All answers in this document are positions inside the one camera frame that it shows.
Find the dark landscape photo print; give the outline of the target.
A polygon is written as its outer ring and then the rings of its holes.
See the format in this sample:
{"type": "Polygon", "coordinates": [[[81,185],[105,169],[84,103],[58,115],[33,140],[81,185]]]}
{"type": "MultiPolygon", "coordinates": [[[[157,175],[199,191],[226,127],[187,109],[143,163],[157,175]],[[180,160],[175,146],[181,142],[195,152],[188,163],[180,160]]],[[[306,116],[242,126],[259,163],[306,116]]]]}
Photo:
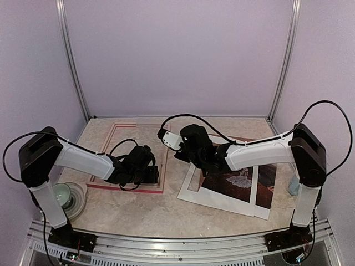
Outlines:
{"type": "MultiPolygon", "coordinates": [[[[258,167],[256,205],[270,209],[276,179],[276,165],[258,167]]],[[[208,173],[200,178],[201,187],[249,202],[253,179],[253,168],[243,168],[225,174],[208,173]]]]}

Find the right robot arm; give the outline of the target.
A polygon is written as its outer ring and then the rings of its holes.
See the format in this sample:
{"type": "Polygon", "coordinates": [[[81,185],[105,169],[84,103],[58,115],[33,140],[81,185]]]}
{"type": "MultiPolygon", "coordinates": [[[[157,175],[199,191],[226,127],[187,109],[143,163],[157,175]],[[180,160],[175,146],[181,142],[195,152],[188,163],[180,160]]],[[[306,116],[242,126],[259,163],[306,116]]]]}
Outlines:
{"type": "Polygon", "coordinates": [[[225,174],[242,168],[277,163],[295,164],[300,188],[289,229],[265,236],[270,248],[295,246],[315,239],[310,226],[326,180],[326,149],[307,126],[299,124],[282,135],[214,146],[205,128],[192,124],[180,130],[175,158],[192,163],[203,173],[225,174]]]}

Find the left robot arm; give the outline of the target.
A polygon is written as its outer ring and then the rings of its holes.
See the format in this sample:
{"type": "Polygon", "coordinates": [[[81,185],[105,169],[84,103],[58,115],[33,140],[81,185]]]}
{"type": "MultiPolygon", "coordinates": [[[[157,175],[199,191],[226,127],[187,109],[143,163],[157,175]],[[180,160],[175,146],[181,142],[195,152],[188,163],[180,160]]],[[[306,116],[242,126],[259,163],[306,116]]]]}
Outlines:
{"type": "Polygon", "coordinates": [[[136,145],[127,155],[114,157],[79,147],[57,135],[47,126],[31,134],[19,149],[21,180],[29,189],[35,205],[52,229],[49,242],[72,249],[92,250],[96,236],[75,231],[63,208],[55,199],[49,180],[53,166],[65,167],[124,187],[156,184],[159,170],[149,146],[136,145]]]}

